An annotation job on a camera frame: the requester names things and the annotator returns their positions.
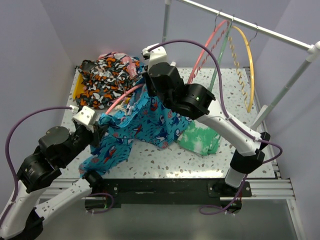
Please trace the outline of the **blue shark print shorts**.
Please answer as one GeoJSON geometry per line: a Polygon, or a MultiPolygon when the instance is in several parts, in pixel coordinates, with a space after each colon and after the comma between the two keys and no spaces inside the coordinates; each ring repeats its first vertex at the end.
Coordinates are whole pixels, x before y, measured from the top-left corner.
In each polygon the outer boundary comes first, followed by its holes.
{"type": "Polygon", "coordinates": [[[144,85],[136,89],[124,110],[103,113],[98,119],[107,131],[98,147],[90,148],[90,157],[78,171],[83,176],[89,171],[104,175],[111,168],[127,160],[134,141],[138,140],[165,149],[187,129],[192,120],[165,108],[156,96],[149,96],[144,85]]]}

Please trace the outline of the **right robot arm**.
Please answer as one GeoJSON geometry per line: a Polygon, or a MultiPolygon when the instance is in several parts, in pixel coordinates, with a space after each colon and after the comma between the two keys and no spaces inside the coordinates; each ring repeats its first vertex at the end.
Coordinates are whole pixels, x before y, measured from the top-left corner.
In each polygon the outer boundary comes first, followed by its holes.
{"type": "Polygon", "coordinates": [[[227,196],[235,196],[244,178],[263,164],[270,135],[252,130],[229,114],[201,84],[185,84],[178,69],[167,62],[148,66],[144,77],[148,94],[158,97],[165,108],[213,129],[235,147],[222,185],[227,196]]]}

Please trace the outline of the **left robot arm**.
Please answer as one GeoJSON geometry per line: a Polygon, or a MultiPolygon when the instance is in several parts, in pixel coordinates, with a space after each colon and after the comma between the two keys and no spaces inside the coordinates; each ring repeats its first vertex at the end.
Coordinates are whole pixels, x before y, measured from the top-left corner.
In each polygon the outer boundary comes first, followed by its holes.
{"type": "Polygon", "coordinates": [[[17,191],[1,214],[2,240],[34,240],[47,222],[77,200],[99,196],[104,190],[102,177],[94,170],[85,173],[65,191],[37,204],[38,199],[89,145],[99,146],[106,130],[94,124],[93,130],[78,125],[75,132],[62,126],[49,129],[35,151],[25,158],[17,172],[17,191]]]}

